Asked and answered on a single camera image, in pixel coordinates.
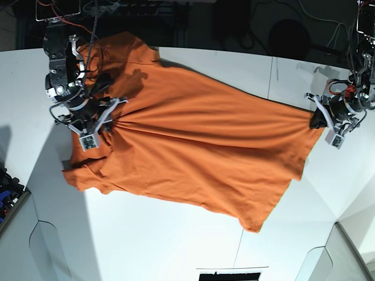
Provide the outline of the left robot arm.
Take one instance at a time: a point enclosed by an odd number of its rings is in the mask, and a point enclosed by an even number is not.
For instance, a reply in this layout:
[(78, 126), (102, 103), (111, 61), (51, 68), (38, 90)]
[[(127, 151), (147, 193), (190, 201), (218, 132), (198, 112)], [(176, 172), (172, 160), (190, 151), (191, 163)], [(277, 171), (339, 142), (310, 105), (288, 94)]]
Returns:
[(357, 18), (348, 30), (349, 77), (327, 81), (321, 96), (305, 94), (316, 105), (310, 128), (328, 128), (325, 140), (338, 149), (374, 110), (374, 1), (357, 4)]

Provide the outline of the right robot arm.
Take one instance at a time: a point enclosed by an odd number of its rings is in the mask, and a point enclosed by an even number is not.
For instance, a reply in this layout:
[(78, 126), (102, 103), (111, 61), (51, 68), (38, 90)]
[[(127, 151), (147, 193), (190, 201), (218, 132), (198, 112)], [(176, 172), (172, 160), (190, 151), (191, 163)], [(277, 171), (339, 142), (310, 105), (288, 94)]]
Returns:
[(55, 116), (56, 124), (78, 135), (84, 151), (100, 146), (100, 131), (111, 129), (111, 114), (127, 98), (97, 98), (113, 80), (102, 69), (90, 70), (91, 52), (97, 43), (99, 16), (114, 7), (110, 1), (36, 1), (35, 18), (46, 22), (43, 50), (49, 59), (45, 91), (51, 109), (65, 107), (67, 115)]

